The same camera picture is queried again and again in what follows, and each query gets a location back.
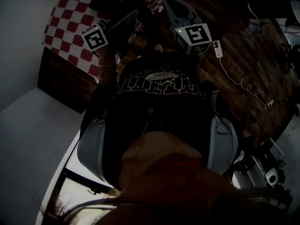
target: cable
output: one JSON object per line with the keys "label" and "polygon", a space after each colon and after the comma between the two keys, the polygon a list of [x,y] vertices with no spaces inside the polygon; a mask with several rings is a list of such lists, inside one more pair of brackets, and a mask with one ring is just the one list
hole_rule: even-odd
{"label": "cable", "polygon": [[93,51],[93,54],[95,54],[95,56],[96,56],[97,58],[99,58],[99,54],[97,54],[95,51]]}
{"label": "cable", "polygon": [[262,33],[262,31],[263,31],[263,28],[262,28],[262,26],[260,26],[260,25],[258,25],[258,24],[255,24],[255,23],[253,23],[254,25],[256,25],[256,26],[259,26],[260,28],[261,28],[261,30],[259,31],[259,32],[257,32],[257,31],[254,31],[253,33],[251,33],[251,35],[250,36],[246,36],[246,35],[244,35],[244,34],[242,34],[242,33],[240,33],[240,32],[235,32],[235,31],[228,31],[228,32],[224,32],[224,33],[236,33],[236,34],[239,34],[239,35],[241,35],[241,36],[243,36],[244,38],[250,38],[250,37],[252,37],[254,34],[261,34]]}
{"label": "cable", "polygon": [[274,26],[282,26],[282,27],[287,27],[287,28],[291,28],[291,29],[295,29],[295,30],[299,30],[299,28],[293,28],[293,27],[290,27],[290,26],[285,26],[285,25],[281,25],[281,24],[275,24],[275,23],[271,23],[271,22],[261,22],[261,23],[264,23],[264,24],[271,24],[271,25],[274,25]]}
{"label": "cable", "polygon": [[227,74],[225,68],[223,67],[223,65],[222,65],[222,63],[221,63],[221,58],[220,58],[220,64],[221,64],[222,69],[223,69],[224,72],[226,73],[227,77],[228,77],[230,80],[232,80],[232,81],[234,82],[235,85],[241,85],[241,87],[242,87],[243,90],[246,90],[247,92],[249,92],[249,93],[251,93],[253,96],[255,96],[255,97],[257,98],[257,100],[260,101],[260,102],[262,103],[262,105],[265,106],[266,109],[269,109],[269,108],[272,106],[272,105],[266,106],[266,104],[263,103],[263,101],[260,100],[260,99],[258,98],[257,95],[261,92],[260,89],[257,89],[257,90],[255,91],[255,93],[252,93],[252,92],[250,92],[250,90],[252,89],[252,85],[251,85],[251,84],[249,84],[249,85],[247,86],[247,88],[244,88],[244,87],[243,87],[243,82],[244,82],[244,78],[243,78],[243,77],[241,78],[240,83],[236,83],[232,78],[230,78],[230,77],[228,76],[228,74]]}

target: black and white marker cube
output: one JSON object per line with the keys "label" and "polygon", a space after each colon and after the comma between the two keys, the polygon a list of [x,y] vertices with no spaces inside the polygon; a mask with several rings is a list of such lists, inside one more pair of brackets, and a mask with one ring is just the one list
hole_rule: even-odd
{"label": "black and white marker cube", "polygon": [[205,52],[212,39],[206,23],[175,29],[175,41],[187,55]]}
{"label": "black and white marker cube", "polygon": [[83,31],[81,36],[91,52],[108,45],[107,39],[98,24]]}

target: person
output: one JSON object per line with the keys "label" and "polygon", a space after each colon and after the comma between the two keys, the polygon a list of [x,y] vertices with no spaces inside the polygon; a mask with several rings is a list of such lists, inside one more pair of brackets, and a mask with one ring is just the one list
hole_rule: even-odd
{"label": "person", "polygon": [[[119,206],[95,224],[174,224],[177,215],[187,224],[224,217],[232,222],[256,210],[246,200],[228,200],[236,188],[207,169],[213,110],[198,63],[157,45],[154,53],[125,66],[117,86],[115,51],[107,46],[99,53],[99,85],[82,121],[78,158],[118,188],[119,198],[164,206],[173,215],[147,206]],[[221,151],[215,163],[227,164],[225,172],[238,154],[232,147]],[[233,211],[234,218],[227,215]]]}

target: electronic device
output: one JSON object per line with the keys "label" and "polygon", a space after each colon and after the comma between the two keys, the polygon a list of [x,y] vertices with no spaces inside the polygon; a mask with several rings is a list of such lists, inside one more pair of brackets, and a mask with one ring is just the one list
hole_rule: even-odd
{"label": "electronic device", "polygon": [[92,0],[89,8],[103,12],[111,20],[117,21],[130,12],[129,7],[121,0]]}
{"label": "electronic device", "polygon": [[206,23],[202,23],[192,5],[183,0],[163,0],[163,6],[171,22],[175,41],[187,54],[207,51],[212,43]]}
{"label": "electronic device", "polygon": [[108,41],[100,27],[95,24],[82,32],[82,38],[88,46],[88,49],[92,52],[100,47],[108,45]]}
{"label": "electronic device", "polygon": [[270,186],[274,186],[275,184],[278,183],[278,173],[275,167],[273,167],[271,170],[266,172],[265,176]]}
{"label": "electronic device", "polygon": [[161,29],[160,25],[158,24],[157,20],[147,8],[143,0],[122,0],[128,7],[130,7],[132,10],[138,10],[139,16],[138,20],[141,21],[144,28],[149,33],[156,33],[159,32]]}
{"label": "electronic device", "polygon": [[221,44],[219,40],[213,41],[212,44],[214,45],[214,49],[216,52],[216,57],[217,58],[222,58],[223,57],[223,52],[221,48]]}

